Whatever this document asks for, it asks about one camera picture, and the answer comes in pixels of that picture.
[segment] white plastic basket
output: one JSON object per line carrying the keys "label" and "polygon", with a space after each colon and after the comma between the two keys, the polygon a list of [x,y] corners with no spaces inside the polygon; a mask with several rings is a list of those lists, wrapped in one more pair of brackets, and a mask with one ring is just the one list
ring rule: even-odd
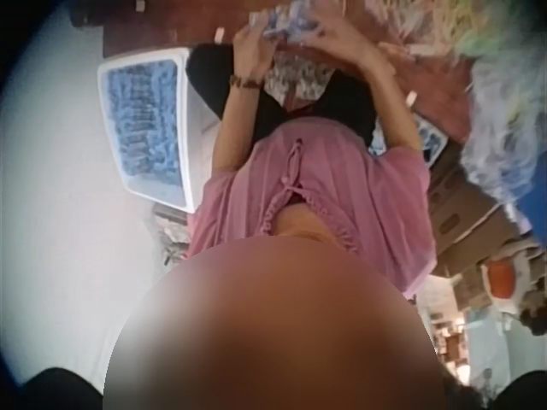
{"label": "white plastic basket", "polygon": [[[211,116],[201,97],[193,90],[186,77],[185,67],[190,51],[185,48],[158,50],[106,61],[98,69],[98,89],[104,124],[121,180],[132,193],[188,213],[194,213],[201,202],[203,185],[210,173],[209,164],[203,163],[203,130],[211,127]],[[121,164],[120,143],[115,123],[110,118],[107,73],[113,69],[133,65],[172,60],[177,66],[177,138],[182,187],[160,180],[126,174]]]}

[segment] wristband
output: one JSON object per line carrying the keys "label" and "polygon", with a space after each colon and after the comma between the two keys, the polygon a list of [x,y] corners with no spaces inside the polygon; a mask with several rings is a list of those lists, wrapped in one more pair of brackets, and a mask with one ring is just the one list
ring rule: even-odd
{"label": "wristband", "polygon": [[259,90],[262,88],[264,83],[263,81],[261,83],[257,83],[253,79],[242,79],[237,75],[232,75],[230,76],[230,85],[238,88],[250,88]]}

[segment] wooden table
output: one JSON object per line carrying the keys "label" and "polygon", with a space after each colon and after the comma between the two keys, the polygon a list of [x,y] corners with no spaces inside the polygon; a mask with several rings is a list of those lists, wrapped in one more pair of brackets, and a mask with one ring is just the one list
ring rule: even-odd
{"label": "wooden table", "polygon": [[[275,7],[290,0],[147,0],[146,10],[137,13],[128,2],[104,22],[103,56],[175,46],[192,47],[212,43],[216,29],[224,27],[225,42],[248,21],[250,11]],[[363,0],[347,0],[346,15],[372,41],[400,44],[398,38],[364,10]],[[309,50],[291,50],[317,61],[339,62]],[[414,109],[459,144],[469,134],[470,63],[454,65],[448,59],[409,61],[390,57],[403,91],[415,91]]]}

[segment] orange object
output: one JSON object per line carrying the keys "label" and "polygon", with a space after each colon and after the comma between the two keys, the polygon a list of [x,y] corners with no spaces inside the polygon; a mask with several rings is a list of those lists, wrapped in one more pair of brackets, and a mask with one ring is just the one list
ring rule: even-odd
{"label": "orange object", "polygon": [[516,272],[510,258],[486,262],[488,282],[492,296],[498,299],[510,299],[515,293]]}

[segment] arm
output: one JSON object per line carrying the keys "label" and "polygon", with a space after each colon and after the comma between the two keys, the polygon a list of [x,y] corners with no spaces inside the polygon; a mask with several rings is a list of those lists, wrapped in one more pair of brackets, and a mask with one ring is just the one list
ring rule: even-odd
{"label": "arm", "polygon": [[332,2],[323,2],[309,14],[319,22],[320,28],[305,38],[304,44],[359,69],[370,84],[388,148],[407,146],[421,150],[414,117],[393,77],[393,68],[382,53],[341,15]]}
{"label": "arm", "polygon": [[[262,37],[267,25],[268,14],[262,13],[233,38],[233,72],[243,81],[262,83],[272,65],[277,41]],[[231,87],[213,149],[214,175],[238,171],[249,158],[259,96],[256,88]]]}
{"label": "arm", "polygon": [[249,156],[259,90],[232,87],[213,149],[213,175],[238,171]]}
{"label": "arm", "polygon": [[414,116],[393,75],[389,70],[362,67],[362,73],[373,94],[387,148],[406,146],[421,151],[422,141]]}

